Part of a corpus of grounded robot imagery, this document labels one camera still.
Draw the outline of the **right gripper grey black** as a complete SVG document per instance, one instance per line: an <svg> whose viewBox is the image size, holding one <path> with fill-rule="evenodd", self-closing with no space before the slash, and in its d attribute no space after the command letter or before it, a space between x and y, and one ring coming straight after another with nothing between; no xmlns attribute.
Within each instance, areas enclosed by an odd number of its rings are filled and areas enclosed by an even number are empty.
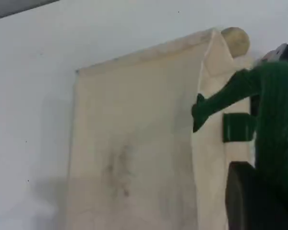
<svg viewBox="0 0 288 230"><path fill-rule="evenodd" d="M269 51L264 57L263 61L287 61L288 62L288 43L283 43L274 50Z"/></svg>

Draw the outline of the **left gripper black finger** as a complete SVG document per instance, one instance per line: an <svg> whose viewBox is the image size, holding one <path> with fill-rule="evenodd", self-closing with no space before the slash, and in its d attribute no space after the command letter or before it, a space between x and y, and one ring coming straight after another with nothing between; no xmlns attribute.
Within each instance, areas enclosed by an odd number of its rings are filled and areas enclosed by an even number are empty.
<svg viewBox="0 0 288 230"><path fill-rule="evenodd" d="M288 230L288 212L246 161L228 167L225 195L230 230Z"/></svg>

